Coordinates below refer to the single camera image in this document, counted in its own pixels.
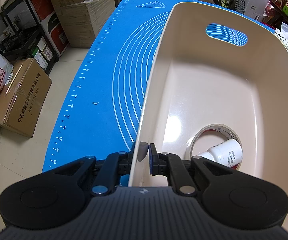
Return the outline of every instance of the beige storage box on cart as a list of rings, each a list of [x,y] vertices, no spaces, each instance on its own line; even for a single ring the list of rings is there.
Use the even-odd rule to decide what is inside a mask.
[[[247,43],[237,46],[209,37],[205,29],[213,23],[243,32]],[[196,140],[205,130],[208,134]],[[227,140],[225,133],[242,146],[240,171],[272,182],[288,195],[286,48],[270,31],[236,13],[179,3],[157,47],[129,186],[167,186],[166,177],[149,174],[148,154],[142,159],[140,142],[189,160]],[[283,227],[288,231],[288,214]]]

